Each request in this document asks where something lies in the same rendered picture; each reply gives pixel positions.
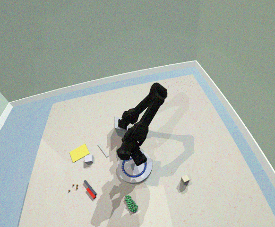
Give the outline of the yellow flat rectangle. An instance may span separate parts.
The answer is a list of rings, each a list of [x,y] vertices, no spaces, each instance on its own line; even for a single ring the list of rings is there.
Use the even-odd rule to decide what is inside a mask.
[[[76,162],[77,160],[85,157],[88,154],[90,154],[90,153],[88,151],[86,144],[84,144],[70,152],[73,163]]]

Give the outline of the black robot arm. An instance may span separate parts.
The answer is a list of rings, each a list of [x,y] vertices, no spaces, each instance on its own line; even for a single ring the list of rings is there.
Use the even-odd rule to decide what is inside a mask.
[[[139,148],[146,140],[148,134],[148,126],[157,113],[160,106],[165,102],[167,97],[167,89],[159,83],[154,83],[149,94],[135,107],[128,111],[124,111],[122,119],[118,120],[118,127],[127,130],[127,126],[131,123],[133,126],[128,128],[124,135],[124,142],[117,150],[118,157],[121,160],[129,160],[134,147]],[[148,107],[148,108],[147,108]],[[139,115],[147,108],[142,118],[138,121]],[[137,141],[139,143],[137,143]]]

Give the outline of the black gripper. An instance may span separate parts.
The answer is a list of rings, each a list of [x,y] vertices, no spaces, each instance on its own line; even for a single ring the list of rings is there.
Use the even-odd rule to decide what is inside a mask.
[[[144,154],[142,154],[142,152],[140,150],[140,147],[139,148],[136,148],[136,147],[133,148],[131,157],[133,158],[133,161],[136,164],[136,166],[139,166],[142,163],[147,162],[147,158]]]

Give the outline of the small cream cube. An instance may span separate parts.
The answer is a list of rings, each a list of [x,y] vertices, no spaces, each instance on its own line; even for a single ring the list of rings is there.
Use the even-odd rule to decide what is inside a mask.
[[[183,177],[181,178],[181,180],[182,180],[183,184],[188,183],[188,182],[189,182],[188,175],[183,176]]]

